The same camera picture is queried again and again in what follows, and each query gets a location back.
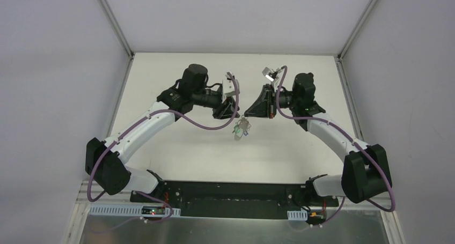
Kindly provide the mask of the keyring with coloured key tags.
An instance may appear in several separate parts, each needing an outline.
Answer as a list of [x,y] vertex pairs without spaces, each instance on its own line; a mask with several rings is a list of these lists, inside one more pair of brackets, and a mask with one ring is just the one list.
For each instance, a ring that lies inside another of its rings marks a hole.
[[243,137],[249,135],[251,124],[247,117],[241,116],[233,128],[233,137],[235,141],[241,140]]

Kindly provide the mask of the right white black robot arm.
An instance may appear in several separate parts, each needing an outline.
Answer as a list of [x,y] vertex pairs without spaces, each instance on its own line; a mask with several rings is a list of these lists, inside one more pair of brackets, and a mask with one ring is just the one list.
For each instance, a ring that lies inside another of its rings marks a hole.
[[350,136],[338,126],[315,100],[316,87],[312,73],[294,77],[291,90],[282,86],[278,72],[266,72],[270,84],[262,87],[259,97],[245,111],[247,117],[272,119],[289,109],[294,120],[306,132],[326,144],[342,161],[340,175],[319,175],[306,181],[305,201],[318,206],[326,197],[346,197],[353,203],[371,201],[388,193],[394,201],[392,179],[385,149]]

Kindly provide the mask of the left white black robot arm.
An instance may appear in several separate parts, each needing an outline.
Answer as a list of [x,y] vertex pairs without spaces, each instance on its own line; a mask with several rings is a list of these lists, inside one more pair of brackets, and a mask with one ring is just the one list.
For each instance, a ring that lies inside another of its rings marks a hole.
[[[102,187],[102,194],[115,195],[123,190],[142,192],[150,203],[163,199],[159,177],[152,172],[127,166],[133,154],[153,136],[179,119],[204,130],[221,130],[239,118],[240,86],[235,76],[227,72],[222,82],[208,85],[208,70],[200,64],[190,64],[180,79],[157,96],[156,101],[134,122],[104,140],[91,139],[86,145],[85,170],[89,175],[88,199],[93,183]],[[201,125],[186,114],[194,106],[212,109],[217,120],[227,120],[217,127]]]

